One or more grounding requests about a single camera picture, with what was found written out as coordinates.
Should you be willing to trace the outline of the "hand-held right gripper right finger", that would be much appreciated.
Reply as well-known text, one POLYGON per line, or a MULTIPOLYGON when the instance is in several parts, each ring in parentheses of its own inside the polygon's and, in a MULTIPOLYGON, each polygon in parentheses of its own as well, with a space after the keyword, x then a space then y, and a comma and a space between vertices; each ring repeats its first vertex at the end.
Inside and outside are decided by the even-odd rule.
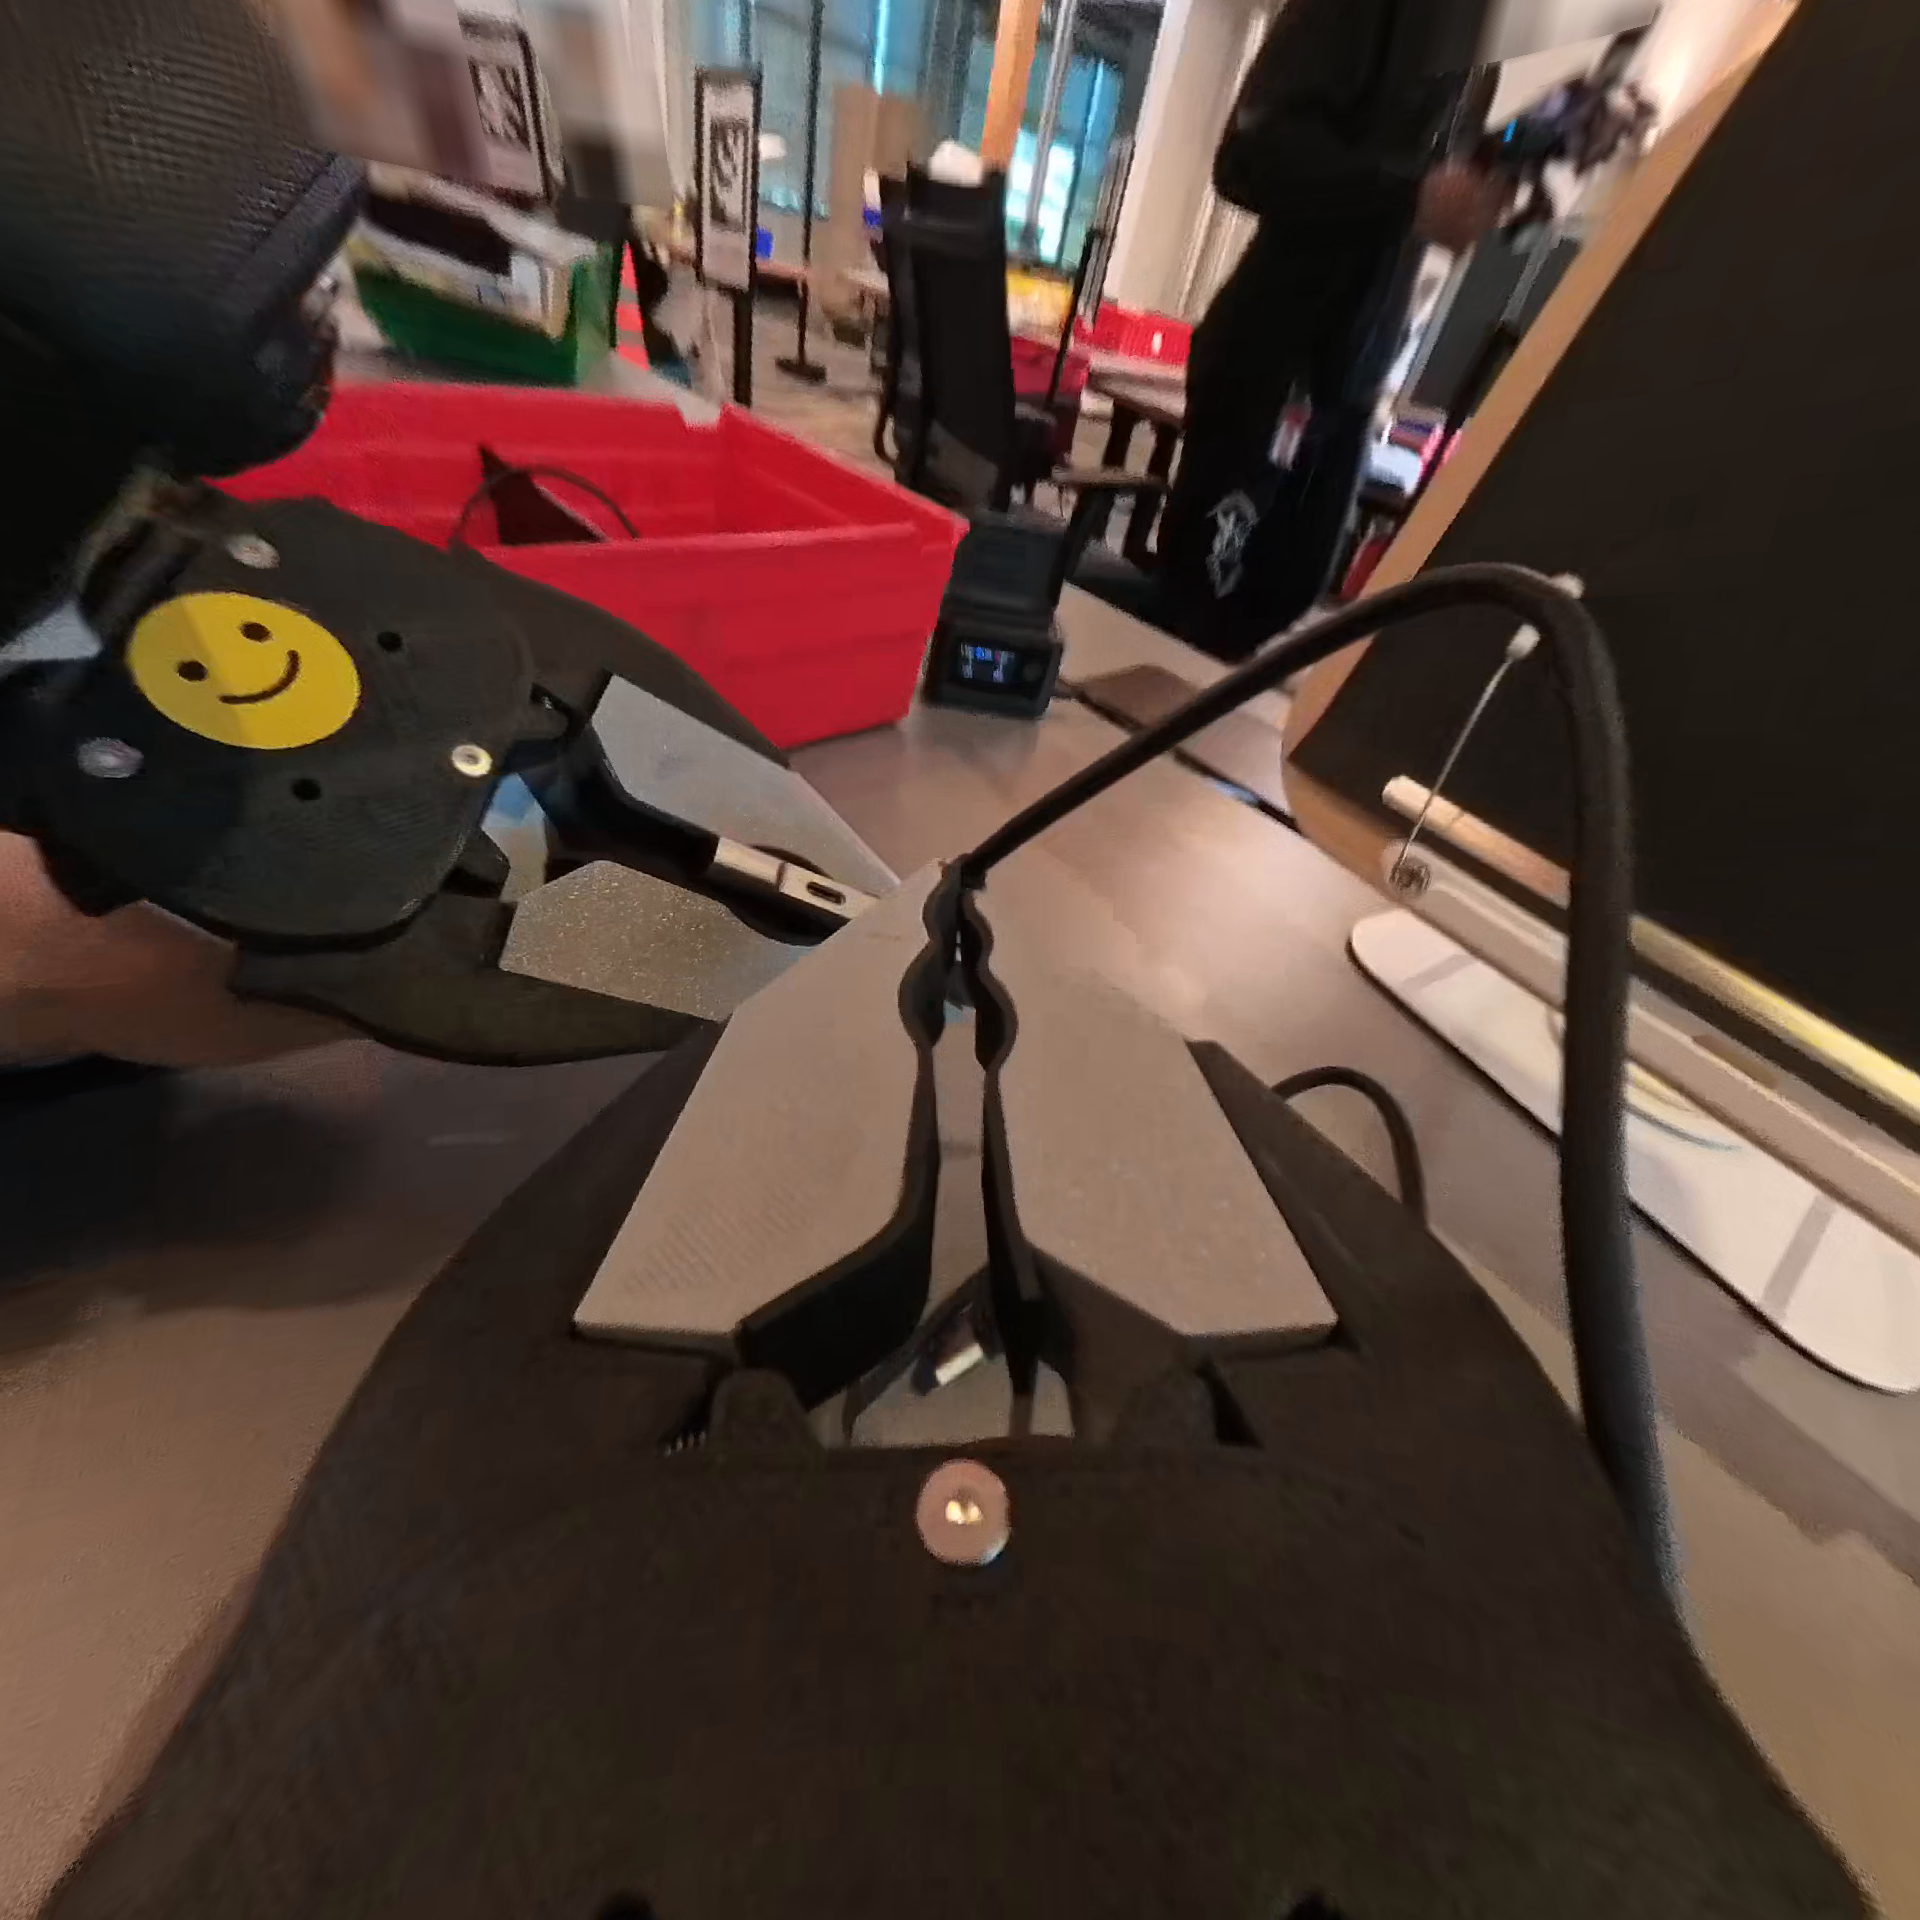
POLYGON ((990 1311, 1016 1388, 1123 1403, 1317 1350, 1337 1313, 1191 1042, 969 890, 990 1311))

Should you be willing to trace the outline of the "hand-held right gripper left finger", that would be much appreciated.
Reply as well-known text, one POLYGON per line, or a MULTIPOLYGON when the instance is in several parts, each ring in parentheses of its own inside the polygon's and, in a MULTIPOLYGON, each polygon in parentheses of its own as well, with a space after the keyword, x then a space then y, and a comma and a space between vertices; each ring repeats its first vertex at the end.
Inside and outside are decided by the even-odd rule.
POLYGON ((572 1335, 769 1371, 803 1408, 914 1335, 955 903, 955 874, 923 864, 727 1018, 572 1335))

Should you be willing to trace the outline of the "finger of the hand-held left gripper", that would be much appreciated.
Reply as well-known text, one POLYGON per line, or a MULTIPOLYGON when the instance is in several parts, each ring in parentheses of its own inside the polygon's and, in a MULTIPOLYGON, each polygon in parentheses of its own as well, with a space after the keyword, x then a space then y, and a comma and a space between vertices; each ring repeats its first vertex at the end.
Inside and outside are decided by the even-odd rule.
POLYGON ((752 848, 844 893, 898 890, 898 874, 782 756, 625 678, 600 694, 570 753, 570 781, 620 848, 649 845, 691 879, 718 848, 752 848))
POLYGON ((498 970, 718 1021, 834 933, 839 917, 760 933, 725 897, 592 860, 510 906, 498 970))

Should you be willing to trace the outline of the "red plastic bin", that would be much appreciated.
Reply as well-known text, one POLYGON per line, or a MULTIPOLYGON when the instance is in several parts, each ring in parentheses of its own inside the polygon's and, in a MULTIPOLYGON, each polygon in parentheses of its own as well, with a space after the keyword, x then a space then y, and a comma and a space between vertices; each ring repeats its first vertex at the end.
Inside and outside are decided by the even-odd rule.
POLYGON ((908 720, 965 518, 678 392, 350 378, 306 443, 219 483, 329 498, 632 624, 777 750, 908 720))

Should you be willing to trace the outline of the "person's left hand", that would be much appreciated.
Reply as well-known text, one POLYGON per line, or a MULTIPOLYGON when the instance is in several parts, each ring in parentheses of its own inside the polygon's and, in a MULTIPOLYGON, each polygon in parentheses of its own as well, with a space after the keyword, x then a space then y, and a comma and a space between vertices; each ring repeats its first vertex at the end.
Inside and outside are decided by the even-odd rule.
POLYGON ((0 834, 4 1068, 249 1068, 355 1039, 326 1014, 243 1000, 230 973, 219 941, 153 906, 89 917, 32 838, 0 834))

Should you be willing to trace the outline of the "small black display device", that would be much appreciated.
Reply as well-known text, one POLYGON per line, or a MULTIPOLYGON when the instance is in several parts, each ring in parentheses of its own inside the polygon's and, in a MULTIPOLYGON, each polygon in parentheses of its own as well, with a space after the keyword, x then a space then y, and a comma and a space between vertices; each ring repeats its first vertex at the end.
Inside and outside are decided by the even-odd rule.
POLYGON ((969 517, 939 598, 917 699, 1018 722, 1043 720, 1062 664, 1062 586, 1062 518, 1024 506, 969 517))

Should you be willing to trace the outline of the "orange traffic cone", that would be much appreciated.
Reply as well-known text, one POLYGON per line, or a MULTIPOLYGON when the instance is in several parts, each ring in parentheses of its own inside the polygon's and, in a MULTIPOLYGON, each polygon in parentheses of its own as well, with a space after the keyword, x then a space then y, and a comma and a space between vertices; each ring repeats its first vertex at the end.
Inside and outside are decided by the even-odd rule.
POLYGON ((683 375, 683 351, 672 333, 660 323, 660 309, 672 293, 671 264, 641 241, 625 241, 620 251, 620 284, 609 309, 609 337, 617 354, 632 366, 649 366, 657 375, 683 375))

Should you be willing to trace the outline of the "green cardboard box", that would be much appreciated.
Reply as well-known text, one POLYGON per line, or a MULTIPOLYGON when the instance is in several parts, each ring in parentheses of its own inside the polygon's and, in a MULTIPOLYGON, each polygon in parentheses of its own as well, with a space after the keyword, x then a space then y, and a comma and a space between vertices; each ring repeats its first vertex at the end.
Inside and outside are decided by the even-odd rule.
POLYGON ((580 385, 617 346, 620 252, 507 206, 375 196, 346 247, 381 339, 426 366, 580 385))

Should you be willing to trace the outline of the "black office chair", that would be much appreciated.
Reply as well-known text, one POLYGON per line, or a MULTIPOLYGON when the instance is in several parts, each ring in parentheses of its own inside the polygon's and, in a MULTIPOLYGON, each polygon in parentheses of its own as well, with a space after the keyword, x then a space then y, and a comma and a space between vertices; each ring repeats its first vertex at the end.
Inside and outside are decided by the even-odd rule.
POLYGON ((1072 506, 1159 506, 1167 477, 1123 458, 1072 463, 1080 404, 1060 375, 1041 393, 1018 392, 1002 176, 950 182, 909 162, 901 177, 882 177, 882 264, 898 485, 960 517, 1005 510, 1041 485, 1072 506))

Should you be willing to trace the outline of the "white board stand base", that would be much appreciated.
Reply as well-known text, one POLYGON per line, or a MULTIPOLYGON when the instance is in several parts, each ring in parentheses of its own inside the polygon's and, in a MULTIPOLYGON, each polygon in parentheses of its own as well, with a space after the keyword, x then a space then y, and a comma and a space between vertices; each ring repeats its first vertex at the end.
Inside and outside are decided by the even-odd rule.
MULTIPOLYGON (((1391 911, 1349 933, 1356 970, 1564 1129, 1569 879, 1503 832, 1389 776, 1391 911)), ((1624 1181, 1679 1252, 1831 1377, 1920 1388, 1915 1068, 1632 928, 1624 1181)))

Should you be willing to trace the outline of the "red storage crate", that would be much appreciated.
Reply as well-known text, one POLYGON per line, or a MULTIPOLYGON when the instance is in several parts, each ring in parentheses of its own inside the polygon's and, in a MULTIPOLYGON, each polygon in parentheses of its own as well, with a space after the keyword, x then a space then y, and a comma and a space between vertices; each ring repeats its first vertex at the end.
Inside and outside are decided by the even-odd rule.
POLYGON ((1016 330, 1016 393, 1018 397, 1062 397, 1080 393, 1089 378, 1146 378, 1185 382, 1191 323, 1123 309, 1106 298, 1092 321, 1043 317, 1025 309, 1012 317, 1016 330))

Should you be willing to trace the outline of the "black floor lamp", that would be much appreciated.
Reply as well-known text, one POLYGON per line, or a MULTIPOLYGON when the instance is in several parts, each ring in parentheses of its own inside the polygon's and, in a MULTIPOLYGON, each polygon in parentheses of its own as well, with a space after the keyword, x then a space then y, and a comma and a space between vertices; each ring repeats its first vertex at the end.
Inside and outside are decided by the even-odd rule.
POLYGON ((811 354, 811 251, 814 251, 814 198, 818 198, 821 36, 827 36, 827 6, 811 0, 806 6, 806 94, 803 94, 803 264, 792 279, 799 323, 792 323, 792 351, 777 357, 777 370, 803 385, 827 382, 827 366, 811 354))

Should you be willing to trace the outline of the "printed tag sign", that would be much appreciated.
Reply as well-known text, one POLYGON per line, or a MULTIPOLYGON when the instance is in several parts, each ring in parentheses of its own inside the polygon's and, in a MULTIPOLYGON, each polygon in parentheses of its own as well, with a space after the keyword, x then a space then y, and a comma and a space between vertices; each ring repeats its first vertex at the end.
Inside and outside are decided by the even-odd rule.
POLYGON ((758 393, 758 198, 760 198, 760 70, 696 70, 696 275, 705 317, 727 309, 731 404, 758 393))
POLYGON ((502 196, 543 198, 543 82, 528 31, 514 13, 482 6, 459 6, 454 13, 474 86, 480 177, 502 196))

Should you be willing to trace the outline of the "black board with wooden edge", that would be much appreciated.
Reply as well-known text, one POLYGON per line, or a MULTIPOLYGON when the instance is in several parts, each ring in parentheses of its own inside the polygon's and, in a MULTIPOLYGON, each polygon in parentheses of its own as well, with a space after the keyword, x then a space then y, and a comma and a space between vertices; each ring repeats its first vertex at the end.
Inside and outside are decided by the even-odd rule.
POLYGON ((1653 148, 1374 586, 1569 574, 1639 914, 1915 1073, 1920 9, 1797 6, 1653 148))

